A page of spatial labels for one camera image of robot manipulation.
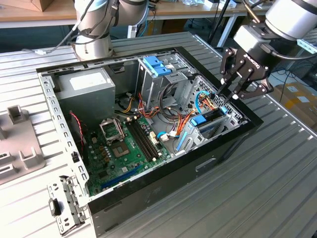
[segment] green circuit board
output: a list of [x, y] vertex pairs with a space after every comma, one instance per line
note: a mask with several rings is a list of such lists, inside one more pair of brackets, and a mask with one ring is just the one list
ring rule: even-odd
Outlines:
[[[149, 133], [152, 130], [146, 119], [141, 117], [136, 122], [139, 126], [147, 128], [148, 135], [146, 137], [150, 142], [151, 136]], [[105, 187], [103, 185], [107, 182], [112, 183], [111, 186], [114, 186], [120, 181], [148, 170], [170, 158], [168, 151], [159, 143], [154, 148], [160, 156], [156, 158], [156, 161], [147, 160], [125, 122], [121, 123], [121, 128], [125, 134], [124, 141], [114, 141], [111, 145], [107, 145], [101, 129], [85, 133], [87, 144], [84, 148], [84, 163], [90, 177], [87, 185], [91, 196], [104, 190]], [[117, 134], [115, 126], [110, 125], [104, 130], [108, 135]]]

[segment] side panel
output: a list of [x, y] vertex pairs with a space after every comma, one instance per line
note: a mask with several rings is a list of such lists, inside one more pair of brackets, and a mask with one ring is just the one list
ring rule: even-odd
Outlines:
[[[119, 190], [121, 188], [124, 189], [124, 187], [127, 186], [131, 187], [136, 182], [141, 184], [142, 182], [146, 183], [146, 181], [142, 181], [143, 179], [146, 180], [146, 178], [139, 178], [133, 182], [125, 184], [123, 187], [120, 187], [113, 192], [90, 202], [88, 206], [92, 213], [96, 236], [100, 237], [118, 224], [126, 221], [155, 202], [158, 202], [162, 198], [193, 181], [195, 178], [203, 175], [218, 163], [225, 161], [235, 151], [235, 149], [249, 137], [250, 134], [250, 132], [246, 132], [238, 138], [232, 140], [226, 140], [226, 136], [224, 136], [224, 140], [220, 140], [222, 144], [221, 146], [217, 146], [215, 143], [214, 145], [216, 149], [209, 151], [202, 156], [199, 155], [200, 153], [198, 153], [198, 150], [197, 153], [193, 151], [192, 162], [163, 176], [160, 179], [154, 180], [151, 184], [126, 196], [125, 198], [116, 199], [120, 196], [121, 191]], [[181, 162], [182, 159], [182, 157], [177, 159], [179, 160], [177, 163]], [[173, 167], [173, 162], [165, 165], [164, 167]], [[161, 167], [156, 169], [154, 172], [163, 169], [165, 168]], [[104, 208], [100, 211], [96, 211], [96, 208], [100, 207]]]

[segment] blue cable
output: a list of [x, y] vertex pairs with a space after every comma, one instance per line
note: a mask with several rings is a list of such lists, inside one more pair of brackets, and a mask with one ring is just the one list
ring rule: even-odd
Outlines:
[[162, 135], [164, 135], [164, 134], [166, 134], [165, 131], [160, 132], [160, 133], [157, 135], [157, 138], [160, 138], [160, 137], [161, 137]]
[[148, 26], [148, 21], [145, 21], [145, 28], [144, 28], [144, 30], [142, 31], [140, 37], [143, 36], [145, 30], [147, 29], [147, 26]]
[[197, 111], [199, 112], [199, 114], [202, 113], [202, 111], [201, 111], [200, 108], [199, 108], [199, 104], [198, 104], [199, 95], [200, 95], [201, 93], [205, 93], [205, 94], [209, 95], [210, 92], [207, 92], [207, 91], [199, 91], [199, 92], [196, 94], [195, 106], [196, 106], [196, 109], [197, 109]]

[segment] red wire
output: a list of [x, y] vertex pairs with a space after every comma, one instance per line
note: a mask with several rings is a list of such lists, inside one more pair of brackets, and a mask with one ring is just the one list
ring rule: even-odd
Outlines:
[[79, 121], [78, 117], [74, 113], [69, 112], [69, 114], [71, 114], [75, 118], [75, 120], [77, 121], [77, 124], [79, 126], [80, 140], [81, 140], [81, 153], [83, 153], [83, 151], [84, 151], [84, 135], [83, 135], [83, 130], [81, 128], [80, 121]]
[[207, 107], [209, 107], [210, 108], [210, 110], [213, 110], [213, 108], [208, 104], [208, 103], [206, 103], [205, 101], [203, 101], [203, 103], [204, 104], [206, 104], [207, 105]]

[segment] ram slot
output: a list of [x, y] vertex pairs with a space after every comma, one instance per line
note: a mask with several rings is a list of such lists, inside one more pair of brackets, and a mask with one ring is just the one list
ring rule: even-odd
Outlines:
[[158, 158], [158, 153], [156, 152], [154, 146], [151, 144], [149, 139], [144, 135], [140, 125], [137, 122], [130, 122], [126, 124], [131, 135], [135, 139], [137, 145], [142, 150], [146, 159], [150, 162], [153, 158]]
[[151, 150], [151, 154], [154, 156], [154, 157], [158, 157], [158, 153], [156, 151], [156, 149], [154, 148], [154, 145], [152, 144], [152, 142], [149, 140], [149, 138], [144, 134], [143, 130], [141, 129], [141, 126], [140, 124], [138, 123], [135, 123], [135, 129], [137, 130], [138, 134], [141, 134], [143, 135], [144, 137], [144, 140], [147, 144], [147, 147]]

